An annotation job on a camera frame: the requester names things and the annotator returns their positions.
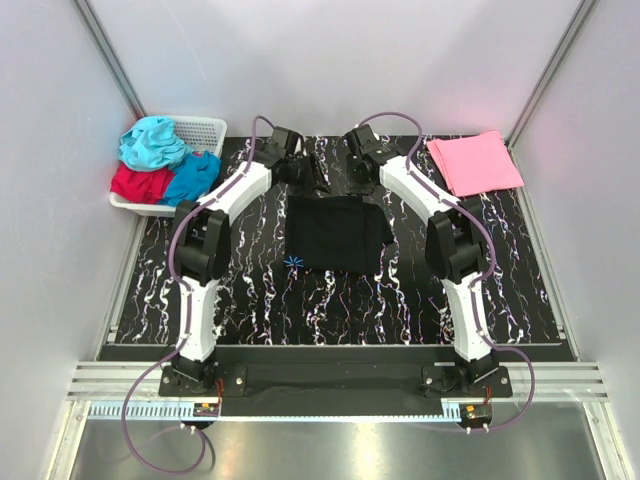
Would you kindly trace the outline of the black t shirt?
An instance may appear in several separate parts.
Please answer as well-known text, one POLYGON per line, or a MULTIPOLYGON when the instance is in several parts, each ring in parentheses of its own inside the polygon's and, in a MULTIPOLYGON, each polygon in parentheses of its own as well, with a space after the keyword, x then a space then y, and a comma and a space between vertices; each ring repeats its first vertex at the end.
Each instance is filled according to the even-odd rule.
POLYGON ((394 241, 377 204, 356 196, 288 198, 284 264, 290 268, 375 275, 394 241))

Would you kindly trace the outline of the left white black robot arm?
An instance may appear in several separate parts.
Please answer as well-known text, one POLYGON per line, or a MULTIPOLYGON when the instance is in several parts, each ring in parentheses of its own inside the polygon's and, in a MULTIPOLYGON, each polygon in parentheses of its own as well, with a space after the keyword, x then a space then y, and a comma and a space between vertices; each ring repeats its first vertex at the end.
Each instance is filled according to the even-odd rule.
POLYGON ((185 387, 196 396, 222 387, 215 372, 213 310, 231 261, 231 226, 278 184, 298 194, 330 191, 304 137, 284 127, 275 127, 266 142, 252 146, 250 157, 215 190, 176 207, 168 265, 179 285, 180 327, 176 352, 163 370, 164 385, 185 387))

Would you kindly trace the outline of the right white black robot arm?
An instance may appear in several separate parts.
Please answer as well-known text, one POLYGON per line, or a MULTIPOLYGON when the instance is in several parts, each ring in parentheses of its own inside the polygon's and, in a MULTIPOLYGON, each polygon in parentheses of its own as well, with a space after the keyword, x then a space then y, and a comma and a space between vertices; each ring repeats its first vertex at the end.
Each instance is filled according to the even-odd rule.
POLYGON ((455 362, 433 393, 476 396, 486 389, 498 362, 488 335, 482 276, 495 264, 482 223, 481 202, 462 201, 430 180, 398 148, 386 145, 368 125, 345 134, 350 185, 359 194, 383 187, 405 202, 426 225, 425 260, 444 287, 454 326, 455 362))

